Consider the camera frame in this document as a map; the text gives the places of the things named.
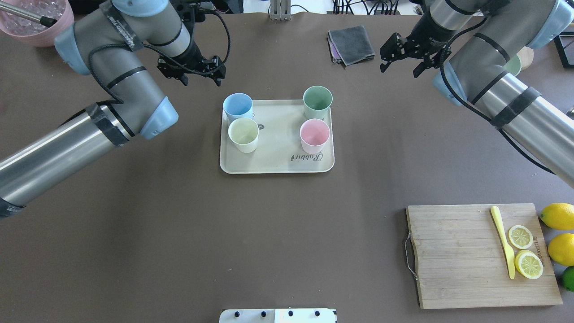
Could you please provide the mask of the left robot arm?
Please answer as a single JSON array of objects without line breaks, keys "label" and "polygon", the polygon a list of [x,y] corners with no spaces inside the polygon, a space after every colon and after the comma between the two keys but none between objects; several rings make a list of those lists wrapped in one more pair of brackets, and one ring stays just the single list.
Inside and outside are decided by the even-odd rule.
[{"label": "left robot arm", "polygon": [[132,139],[153,139],[178,113],[153,72],[220,86],[223,58],[194,41],[207,15],[196,0],[107,0],[51,48],[1,37],[1,218]]}]

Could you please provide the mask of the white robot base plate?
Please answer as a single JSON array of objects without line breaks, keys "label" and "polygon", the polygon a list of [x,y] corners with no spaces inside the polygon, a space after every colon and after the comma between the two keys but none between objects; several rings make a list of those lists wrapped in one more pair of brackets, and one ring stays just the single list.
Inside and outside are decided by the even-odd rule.
[{"label": "white robot base plate", "polygon": [[276,309],[227,309],[220,323],[336,323],[335,309],[299,307]]}]

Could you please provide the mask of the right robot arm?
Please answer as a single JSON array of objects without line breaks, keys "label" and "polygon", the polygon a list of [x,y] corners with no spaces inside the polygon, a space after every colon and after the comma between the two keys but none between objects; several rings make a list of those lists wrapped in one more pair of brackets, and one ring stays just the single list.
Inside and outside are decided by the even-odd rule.
[{"label": "right robot arm", "polygon": [[431,0],[407,37],[394,33],[380,48],[380,69],[406,58],[420,60],[414,76],[439,68],[437,89],[572,186],[572,119],[505,67],[521,49],[552,41],[572,20],[571,0]]}]

